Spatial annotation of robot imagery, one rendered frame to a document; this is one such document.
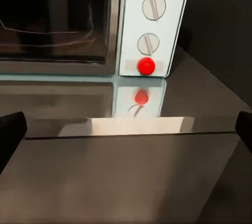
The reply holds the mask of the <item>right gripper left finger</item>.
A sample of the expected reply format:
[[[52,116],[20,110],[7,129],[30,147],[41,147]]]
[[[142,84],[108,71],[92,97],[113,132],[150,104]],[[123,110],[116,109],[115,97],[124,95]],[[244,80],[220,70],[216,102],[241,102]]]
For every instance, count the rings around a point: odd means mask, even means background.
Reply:
[[[0,117],[0,175],[27,133],[23,112]]]

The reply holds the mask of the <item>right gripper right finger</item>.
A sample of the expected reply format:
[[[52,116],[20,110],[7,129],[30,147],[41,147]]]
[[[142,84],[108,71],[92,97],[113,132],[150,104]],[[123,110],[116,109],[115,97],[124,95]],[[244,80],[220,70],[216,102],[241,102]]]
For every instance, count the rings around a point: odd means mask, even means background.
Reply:
[[[238,115],[235,129],[252,153],[252,113],[241,111]]]

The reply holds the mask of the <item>microwave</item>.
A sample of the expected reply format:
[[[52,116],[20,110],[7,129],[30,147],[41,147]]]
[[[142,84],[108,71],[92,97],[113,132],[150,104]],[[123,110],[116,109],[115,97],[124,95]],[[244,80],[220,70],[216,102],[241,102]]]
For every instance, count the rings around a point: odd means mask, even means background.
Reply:
[[[0,76],[164,79],[186,0],[0,0]]]

